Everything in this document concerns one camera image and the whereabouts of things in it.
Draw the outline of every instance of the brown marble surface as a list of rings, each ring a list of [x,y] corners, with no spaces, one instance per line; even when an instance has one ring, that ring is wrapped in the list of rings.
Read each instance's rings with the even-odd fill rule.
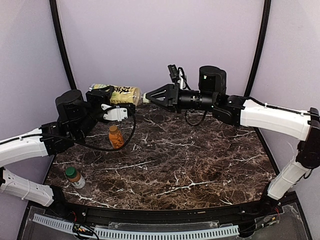
[[[201,116],[188,117],[197,122]],[[275,172],[254,130],[210,115],[194,127],[184,117],[143,105],[125,149],[101,152],[76,145],[56,157],[45,184],[62,187],[71,203],[119,209],[200,209],[258,200]],[[115,123],[99,123],[86,142],[111,148],[109,126]],[[126,138],[132,119],[118,126]],[[69,166],[90,184],[91,197],[69,184],[64,174]]]

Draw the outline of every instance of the white perforated rail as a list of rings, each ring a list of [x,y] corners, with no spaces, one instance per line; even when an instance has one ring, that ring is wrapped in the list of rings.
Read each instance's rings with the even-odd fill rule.
[[[33,222],[61,232],[73,234],[73,223],[71,222],[53,219],[39,214],[34,214]],[[100,239],[105,240],[211,240],[239,235],[239,227],[237,225],[208,230],[179,232],[120,231],[98,227],[96,227],[94,231]]]

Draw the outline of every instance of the spice bottle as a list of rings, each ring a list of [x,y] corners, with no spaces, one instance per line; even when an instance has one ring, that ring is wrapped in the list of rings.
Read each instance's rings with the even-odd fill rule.
[[[114,90],[110,98],[111,104],[123,104],[123,103],[132,103],[135,106],[138,106],[142,103],[150,103],[146,99],[146,94],[142,93],[141,89],[136,86],[115,86],[115,85],[106,85],[106,84],[92,84],[89,89],[106,89],[109,86],[113,86]]]
[[[73,166],[65,170],[65,175],[74,189],[84,197],[91,197],[91,188],[84,177]]]
[[[110,128],[109,140],[114,149],[118,149],[125,144],[124,137],[122,136],[121,131],[116,125],[112,125]]]

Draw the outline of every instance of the green bottle cap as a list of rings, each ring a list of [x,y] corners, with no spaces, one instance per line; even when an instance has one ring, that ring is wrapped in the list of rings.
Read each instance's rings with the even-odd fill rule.
[[[77,170],[73,166],[70,166],[65,170],[65,175],[67,178],[73,179],[77,176]]]

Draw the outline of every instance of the gray floor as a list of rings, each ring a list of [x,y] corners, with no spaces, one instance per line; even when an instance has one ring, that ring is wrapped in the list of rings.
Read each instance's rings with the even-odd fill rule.
[[[246,239],[248,240],[273,240],[273,239],[275,240],[308,240],[297,205],[294,203],[294,204],[283,206],[283,210],[284,210],[284,213],[280,215],[279,223],[276,223],[270,227],[262,228]],[[44,226],[44,225],[33,222],[32,219],[35,213],[43,214],[43,210],[35,207],[31,208],[29,212],[28,220],[22,235],[22,240],[42,240],[42,239],[74,240],[76,239],[76,237],[71,234],[60,232],[48,226]],[[213,225],[215,224],[203,223],[202,226],[200,226],[201,223],[197,223],[197,225],[199,225],[199,230],[200,230],[200,229],[203,229],[204,226],[207,226],[206,228],[210,229],[210,226],[214,227]],[[136,231],[138,232],[141,230],[142,230],[142,226],[137,225]],[[220,239],[221,240],[242,240],[243,238],[238,236],[232,236],[232,237],[225,237]]]

